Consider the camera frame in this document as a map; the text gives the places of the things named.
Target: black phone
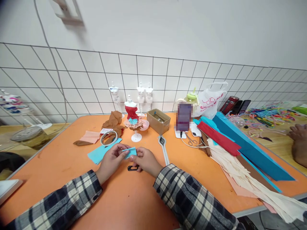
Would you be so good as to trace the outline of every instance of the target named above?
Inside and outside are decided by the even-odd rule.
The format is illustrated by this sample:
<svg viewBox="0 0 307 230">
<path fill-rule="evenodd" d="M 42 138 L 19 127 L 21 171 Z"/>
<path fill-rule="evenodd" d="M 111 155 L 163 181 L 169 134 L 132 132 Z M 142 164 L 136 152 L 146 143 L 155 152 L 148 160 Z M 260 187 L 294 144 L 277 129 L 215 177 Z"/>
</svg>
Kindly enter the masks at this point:
<svg viewBox="0 0 307 230">
<path fill-rule="evenodd" d="M 234 105 L 230 115 L 236 115 L 239 113 L 241 105 L 242 105 L 242 100 L 238 100 L 237 103 Z"/>
<path fill-rule="evenodd" d="M 251 100 L 245 100 L 243 101 L 241 108 L 239 109 L 239 114 L 245 113 L 245 110 L 247 109 L 247 107 L 249 106 Z"/>
<path fill-rule="evenodd" d="M 192 116 L 192 104 L 187 102 L 179 102 L 178 113 L 176 114 L 176 130 L 189 131 Z"/>
</svg>

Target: plastic bag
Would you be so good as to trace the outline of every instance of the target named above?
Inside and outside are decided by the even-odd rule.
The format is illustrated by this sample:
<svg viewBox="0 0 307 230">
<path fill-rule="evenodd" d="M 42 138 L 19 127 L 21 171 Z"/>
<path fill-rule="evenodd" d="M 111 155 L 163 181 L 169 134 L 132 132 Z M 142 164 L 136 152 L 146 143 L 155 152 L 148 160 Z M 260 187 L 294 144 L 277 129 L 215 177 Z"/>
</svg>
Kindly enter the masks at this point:
<svg viewBox="0 0 307 230">
<path fill-rule="evenodd" d="M 214 84 L 225 84 L 225 86 L 219 90 L 211 90 L 210 85 Z M 207 84 L 206 89 L 198 94 L 198 102 L 200 105 L 194 112 L 195 117 L 203 115 L 212 120 L 217 113 L 218 102 L 227 93 L 227 91 L 225 91 L 227 86 L 228 83 L 225 81 Z"/>
</svg>

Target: red thermos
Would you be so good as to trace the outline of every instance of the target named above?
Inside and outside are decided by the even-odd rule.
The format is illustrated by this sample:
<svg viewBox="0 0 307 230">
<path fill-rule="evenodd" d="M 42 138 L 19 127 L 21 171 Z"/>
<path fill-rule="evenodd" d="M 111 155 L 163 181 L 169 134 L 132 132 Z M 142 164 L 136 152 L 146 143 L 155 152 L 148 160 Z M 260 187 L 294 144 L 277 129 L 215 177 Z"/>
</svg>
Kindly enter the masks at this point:
<svg viewBox="0 0 307 230">
<path fill-rule="evenodd" d="M 239 100 L 238 97 L 236 96 L 230 96 L 227 101 L 223 104 L 223 106 L 221 107 L 220 111 L 226 115 L 228 114 L 232 108 L 234 107 L 234 105 L 237 103 L 237 101 Z"/>
</svg>

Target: brown fabric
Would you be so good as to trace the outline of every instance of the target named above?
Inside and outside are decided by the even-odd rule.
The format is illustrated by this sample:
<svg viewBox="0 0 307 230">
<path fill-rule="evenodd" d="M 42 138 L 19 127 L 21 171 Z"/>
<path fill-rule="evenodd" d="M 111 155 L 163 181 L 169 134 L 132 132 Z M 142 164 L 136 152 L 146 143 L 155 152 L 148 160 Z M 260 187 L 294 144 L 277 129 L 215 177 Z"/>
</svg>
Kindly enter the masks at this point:
<svg viewBox="0 0 307 230">
<path fill-rule="evenodd" d="M 206 146 L 209 146 L 208 141 L 207 141 L 207 139 L 208 139 L 207 136 L 203 132 L 201 132 L 201 136 L 202 136 L 202 139 L 203 139 L 204 143 L 206 144 Z M 201 141 L 201 138 L 199 138 L 199 143 L 201 143 L 200 146 L 204 146 L 204 144 Z M 209 156 L 209 157 L 211 156 L 210 148 L 201 148 L 201 150 L 204 151 L 207 154 L 207 156 Z"/>
<path fill-rule="evenodd" d="M 116 133 L 118 138 L 122 136 L 122 132 L 126 129 L 126 126 L 120 125 L 122 123 L 122 113 L 119 111 L 112 111 L 110 118 L 102 124 L 101 129 L 103 128 L 110 128 L 113 129 Z M 115 134 L 111 134 L 109 138 L 104 142 L 104 144 L 110 144 L 113 141 Z"/>
<path fill-rule="evenodd" d="M 76 146 L 84 146 L 84 145 L 90 145 L 90 144 L 93 144 L 93 143 L 85 142 L 85 141 L 75 141 L 73 144 L 76 145 Z"/>
<path fill-rule="evenodd" d="M 248 163 L 241 155 L 236 156 L 236 158 L 239 160 L 239 162 L 244 166 L 244 168 L 246 168 L 249 172 L 250 175 L 255 178 L 257 181 L 259 181 L 261 184 L 263 184 L 264 186 L 266 186 L 269 190 L 271 190 L 272 192 L 277 192 L 276 189 L 274 189 L 274 187 L 272 185 L 269 184 L 269 182 L 267 182 L 263 176 L 260 175 L 259 172 L 257 172 L 256 169 L 253 168 L 253 166 L 250 165 L 250 163 Z"/>
</svg>

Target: orange table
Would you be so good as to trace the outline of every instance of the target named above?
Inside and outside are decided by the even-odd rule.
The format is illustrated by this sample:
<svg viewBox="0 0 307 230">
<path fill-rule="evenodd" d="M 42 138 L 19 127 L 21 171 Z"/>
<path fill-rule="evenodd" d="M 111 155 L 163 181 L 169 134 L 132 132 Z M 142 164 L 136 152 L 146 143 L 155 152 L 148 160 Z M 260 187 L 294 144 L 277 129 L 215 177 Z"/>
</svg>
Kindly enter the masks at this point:
<svg viewBox="0 0 307 230">
<path fill-rule="evenodd" d="M 220 166 L 201 150 L 185 146 L 180 139 L 175 138 L 175 115 L 168 115 L 171 117 L 171 125 L 163 136 L 167 140 L 166 149 L 171 163 L 193 175 L 236 216 L 264 209 L 262 203 L 255 198 L 237 196 Z M 100 143 L 81 147 L 72 143 L 83 136 L 86 130 L 100 131 L 108 118 L 108 115 L 79 118 L 12 176 L 12 179 L 22 179 L 25 183 L 1 206 L 0 217 L 4 224 L 69 180 L 90 169 L 98 169 L 87 157 L 87 153 L 99 147 Z M 157 160 L 165 165 L 162 148 L 158 144 L 158 134 L 151 127 L 140 133 L 142 140 L 134 143 L 131 141 L 133 131 L 126 129 L 122 143 L 152 150 Z M 307 177 L 262 145 L 259 146 L 296 179 L 274 182 L 284 194 L 306 197 Z M 128 160 L 121 164 L 103 185 L 104 191 L 100 198 L 73 228 L 136 230 L 179 227 L 174 215 L 152 188 L 154 178 L 146 172 L 127 171 L 129 165 L 131 163 Z"/>
</svg>

